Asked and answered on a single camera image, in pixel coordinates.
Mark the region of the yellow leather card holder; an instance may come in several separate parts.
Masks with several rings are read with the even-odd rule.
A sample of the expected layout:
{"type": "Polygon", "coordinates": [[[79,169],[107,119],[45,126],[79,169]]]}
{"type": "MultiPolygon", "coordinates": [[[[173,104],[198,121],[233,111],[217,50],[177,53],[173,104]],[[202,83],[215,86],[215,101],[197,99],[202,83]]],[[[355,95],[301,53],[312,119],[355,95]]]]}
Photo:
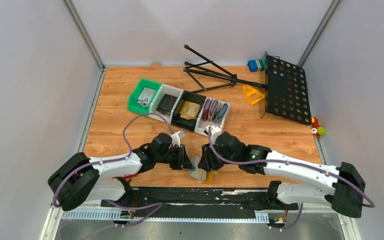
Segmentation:
{"type": "Polygon", "coordinates": [[[214,172],[207,172],[203,169],[198,168],[201,158],[195,155],[193,158],[194,169],[189,171],[189,176],[200,183],[211,183],[213,181],[214,172]]]}

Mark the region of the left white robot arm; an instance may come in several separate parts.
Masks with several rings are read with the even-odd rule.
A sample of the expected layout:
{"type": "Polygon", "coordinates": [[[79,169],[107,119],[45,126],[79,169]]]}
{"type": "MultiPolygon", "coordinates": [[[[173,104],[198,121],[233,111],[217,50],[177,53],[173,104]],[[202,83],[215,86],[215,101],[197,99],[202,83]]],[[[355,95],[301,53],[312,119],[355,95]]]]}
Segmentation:
{"type": "Polygon", "coordinates": [[[183,131],[160,133],[130,153],[111,157],[74,154],[47,181],[56,205],[71,211],[88,201],[118,201],[132,191],[126,177],[150,171],[157,163],[168,164],[172,170],[195,169],[180,143],[183,135],[183,131]]]}

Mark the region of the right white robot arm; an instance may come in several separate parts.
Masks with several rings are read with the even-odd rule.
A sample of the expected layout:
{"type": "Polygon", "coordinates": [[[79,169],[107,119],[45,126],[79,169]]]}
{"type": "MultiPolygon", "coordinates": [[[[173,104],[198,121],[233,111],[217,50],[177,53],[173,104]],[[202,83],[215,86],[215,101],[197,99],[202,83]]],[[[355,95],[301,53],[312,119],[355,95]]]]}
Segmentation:
{"type": "Polygon", "coordinates": [[[356,219],[362,216],[363,207],[374,207],[365,195],[365,181],[351,163],[334,166],[289,157],[265,146],[246,145],[216,126],[207,127],[204,134],[209,142],[202,146],[200,169],[210,172],[231,164],[249,174],[278,176],[297,182],[272,181],[265,195],[268,202],[323,205],[356,219]]]}

